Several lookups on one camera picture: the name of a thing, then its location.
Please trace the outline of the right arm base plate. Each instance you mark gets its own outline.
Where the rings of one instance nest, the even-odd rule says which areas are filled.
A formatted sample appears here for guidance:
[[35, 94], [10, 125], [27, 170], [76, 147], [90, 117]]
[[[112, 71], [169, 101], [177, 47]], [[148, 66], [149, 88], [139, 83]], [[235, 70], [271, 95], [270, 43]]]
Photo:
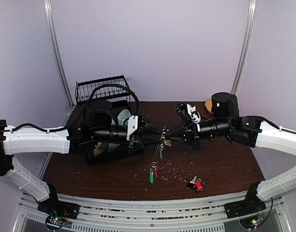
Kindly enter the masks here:
[[233, 203], [227, 203], [224, 205], [227, 218], [236, 218], [253, 213], [257, 213], [258, 210], [265, 210], [266, 204], [264, 202], [249, 202], [238, 201]]

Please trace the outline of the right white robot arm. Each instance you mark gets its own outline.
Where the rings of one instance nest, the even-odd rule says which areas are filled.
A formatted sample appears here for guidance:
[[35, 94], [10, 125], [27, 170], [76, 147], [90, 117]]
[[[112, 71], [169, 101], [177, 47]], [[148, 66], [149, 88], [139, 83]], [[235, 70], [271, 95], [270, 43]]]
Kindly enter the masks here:
[[[227, 92], [212, 95], [212, 119], [201, 119], [196, 107], [176, 104], [182, 123], [165, 133], [164, 139], [200, 147], [201, 140], [229, 137], [248, 147], [270, 148], [296, 156], [296, 131], [278, 126], [262, 116], [240, 116], [237, 96]], [[260, 202], [296, 189], [296, 165], [269, 180], [252, 184], [241, 203], [244, 213], [252, 213]]]

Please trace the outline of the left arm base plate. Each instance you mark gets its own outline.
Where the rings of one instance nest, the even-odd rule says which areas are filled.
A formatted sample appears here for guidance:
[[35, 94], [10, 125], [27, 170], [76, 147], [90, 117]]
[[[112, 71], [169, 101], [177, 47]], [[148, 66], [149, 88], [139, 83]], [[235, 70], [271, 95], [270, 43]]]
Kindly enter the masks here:
[[77, 219], [80, 206], [75, 203], [58, 201], [58, 203], [38, 203], [37, 210], [46, 213], [49, 216], [62, 219]]

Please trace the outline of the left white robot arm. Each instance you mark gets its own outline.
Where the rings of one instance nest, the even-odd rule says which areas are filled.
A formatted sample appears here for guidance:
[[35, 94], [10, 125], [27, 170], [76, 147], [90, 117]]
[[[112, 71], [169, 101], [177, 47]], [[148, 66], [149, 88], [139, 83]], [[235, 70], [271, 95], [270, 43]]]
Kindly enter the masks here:
[[93, 153], [100, 142], [126, 144], [131, 153], [136, 153], [146, 145], [157, 143], [158, 140], [151, 135], [161, 133], [151, 126], [149, 116], [131, 115], [120, 124], [112, 111], [112, 103], [106, 100], [87, 103], [83, 115], [80, 126], [47, 129], [30, 123], [8, 126], [6, 120], [0, 120], [0, 176], [10, 178], [53, 215], [63, 210], [55, 188], [31, 174], [15, 154]]

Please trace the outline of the keyring with green tag keys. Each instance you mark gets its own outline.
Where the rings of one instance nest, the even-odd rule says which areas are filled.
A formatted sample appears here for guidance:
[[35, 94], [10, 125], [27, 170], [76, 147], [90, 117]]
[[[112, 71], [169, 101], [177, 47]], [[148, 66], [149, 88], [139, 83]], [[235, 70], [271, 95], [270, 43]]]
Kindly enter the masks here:
[[152, 163], [149, 168], [149, 182], [153, 185], [155, 183], [155, 179], [158, 177], [158, 160], [163, 160], [163, 150], [165, 147], [165, 135], [168, 132], [168, 123], [169, 120], [166, 122], [162, 129], [162, 133], [160, 136], [160, 142], [156, 147], [155, 154], [153, 156]]

